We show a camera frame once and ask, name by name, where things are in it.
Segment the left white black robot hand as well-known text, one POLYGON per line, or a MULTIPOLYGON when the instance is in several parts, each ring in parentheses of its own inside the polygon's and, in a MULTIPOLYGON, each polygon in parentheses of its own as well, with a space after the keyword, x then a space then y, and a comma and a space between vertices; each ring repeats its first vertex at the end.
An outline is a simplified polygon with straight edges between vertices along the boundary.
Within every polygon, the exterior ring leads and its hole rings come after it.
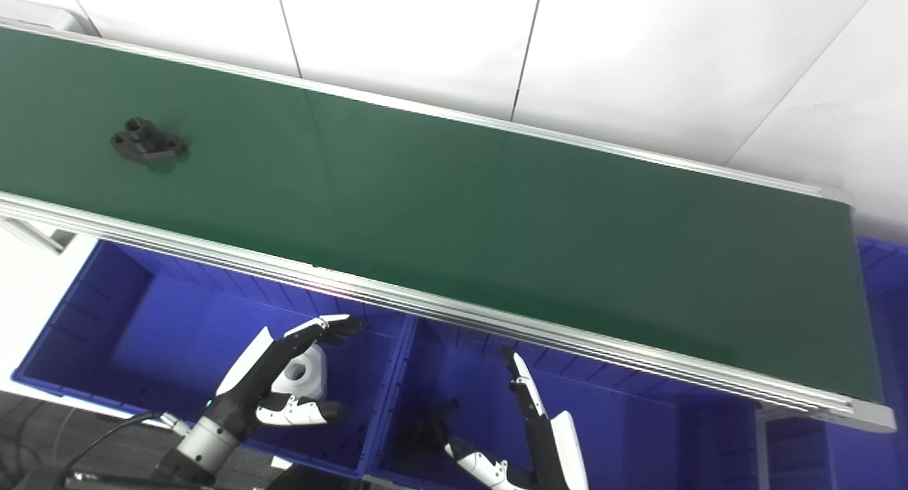
POLYGON ((277 393, 272 385, 286 366, 309 348, 318 343, 341 345, 347 336, 366 326, 363 318, 337 313, 308 320, 279 339, 267 338, 268 344, 245 374, 208 403, 200 425, 213 430, 214 435, 230 435, 241 441, 261 425, 289 428, 341 421, 347 413, 343 403, 277 393))

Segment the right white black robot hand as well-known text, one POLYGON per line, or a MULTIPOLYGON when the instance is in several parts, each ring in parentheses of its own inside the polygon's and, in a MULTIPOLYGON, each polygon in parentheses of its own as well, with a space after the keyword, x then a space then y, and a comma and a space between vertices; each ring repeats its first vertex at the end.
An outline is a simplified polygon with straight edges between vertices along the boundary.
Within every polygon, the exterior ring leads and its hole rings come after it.
POLYGON ((524 358, 508 345, 500 345, 499 351, 523 418, 532 471, 520 471, 457 436, 443 441, 442 452, 487 489, 587 489, 586 463, 573 416, 569 411, 549 416, 524 358))

